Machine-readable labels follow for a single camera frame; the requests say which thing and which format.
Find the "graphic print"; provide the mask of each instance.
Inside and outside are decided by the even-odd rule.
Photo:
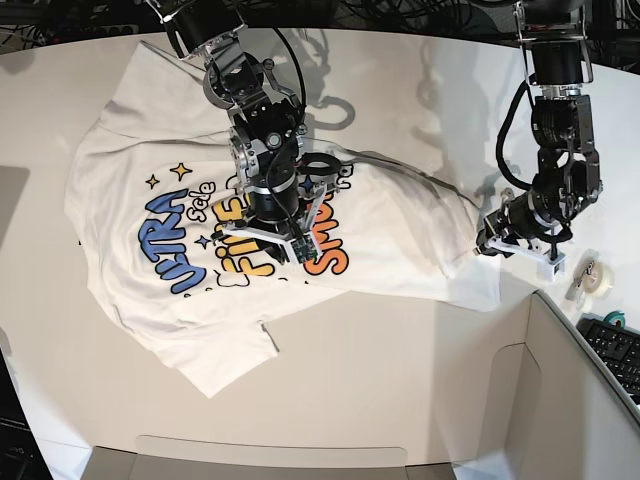
[[[159,218],[145,220],[138,231],[140,248],[145,256],[156,264],[155,270],[160,278],[167,281],[179,280],[171,285],[171,293],[174,294],[189,290],[207,276],[204,268],[189,263],[184,243],[176,242],[185,238],[186,231],[184,228],[178,228],[184,205],[173,205],[173,201],[186,195],[187,189],[184,189],[160,195],[147,203],[145,209]]]
[[[176,168],[172,168],[169,170],[170,172],[178,174],[178,181],[182,181],[182,177],[184,177],[187,173],[192,173],[193,170],[189,170],[184,166],[184,163],[180,162]]]
[[[173,184],[175,189],[183,180],[191,178],[188,175],[197,175],[183,162],[167,170],[152,173],[145,181],[149,190],[158,184],[169,185],[165,189]],[[341,189],[351,187],[346,178],[352,173],[353,167],[343,168],[337,181]],[[242,211],[249,204],[248,196],[239,195],[235,184],[234,175],[225,182],[226,192],[220,192],[215,182],[204,181],[197,187],[161,193],[144,206],[149,213],[138,231],[138,242],[146,259],[155,265],[160,280],[170,284],[168,290],[172,294],[188,298],[198,292],[196,287],[199,291],[211,291],[215,286],[248,287],[251,277],[270,277],[276,273],[277,262],[261,253],[254,239],[228,237],[214,243],[210,238],[224,223],[241,219]],[[301,176],[299,188],[311,191],[313,178]],[[227,192],[231,196],[224,198]],[[312,276],[326,272],[340,275],[349,267],[343,241],[335,235],[339,222],[329,203],[332,198],[333,194],[325,197],[313,227],[323,255],[304,264],[305,272]],[[197,265],[191,263],[190,256],[196,258]]]
[[[151,175],[151,178],[144,183],[148,183],[151,186],[151,190],[153,190],[153,187],[155,187],[160,182],[156,180],[155,175]]]

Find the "table surface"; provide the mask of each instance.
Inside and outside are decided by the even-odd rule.
[[[523,75],[517,50],[372,32],[289,35],[305,75],[313,135],[413,164],[476,196],[487,211],[498,205],[507,184],[493,152]],[[504,305],[491,314],[343,295],[270,323],[281,355],[206,399],[100,310],[63,213],[75,149],[141,39],[169,51],[164,35],[150,35],[0,57],[0,164],[28,170],[0,240],[2,348],[10,352],[23,407],[43,444],[135,450],[138,435],[158,435],[254,445],[400,446],[410,464],[471,459],[493,355],[523,340],[529,293],[543,286],[575,321],[563,297],[580,257],[593,249],[616,274],[612,294],[597,301],[594,312],[621,309],[629,326],[640,327],[634,291],[640,224],[632,196],[640,178],[640,77],[596,67],[596,82],[586,90],[604,193],[575,221],[574,240],[564,246],[564,279],[542,285],[532,262],[505,261]],[[242,42],[257,58],[286,58],[271,31],[248,30]],[[292,66],[278,68],[281,83],[295,86]],[[536,169],[528,109],[523,102],[505,147],[523,179]]]

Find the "t-shirt sleeve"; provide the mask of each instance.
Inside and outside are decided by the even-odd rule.
[[[202,338],[169,341],[155,353],[165,365],[179,370],[211,398],[264,361],[276,357],[278,350],[264,327],[252,323]]]

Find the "keyboard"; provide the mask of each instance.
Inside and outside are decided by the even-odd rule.
[[[578,322],[578,331],[611,370],[620,385],[640,402],[640,334],[592,318]]]

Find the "blue letter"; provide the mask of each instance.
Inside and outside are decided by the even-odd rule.
[[[183,275],[190,274],[189,278],[171,286],[171,293],[174,294],[182,293],[191,287],[195,287],[207,276],[207,271],[204,268],[189,265],[189,260],[187,260],[187,257],[182,253],[175,256],[175,261],[161,261],[156,265],[156,273],[160,275],[162,280],[174,280]]]
[[[160,260],[158,254],[184,253],[187,251],[182,244],[163,245],[151,243],[184,238],[186,235],[184,228],[175,228],[180,222],[180,218],[180,214],[172,213],[164,222],[155,219],[145,220],[142,227],[140,227],[138,231],[140,248],[142,248],[146,257],[153,263]]]
[[[184,211],[184,205],[171,205],[171,202],[176,198],[184,198],[187,196],[188,188],[179,190],[177,192],[165,193],[159,197],[154,198],[145,205],[144,208],[153,213],[182,213]]]

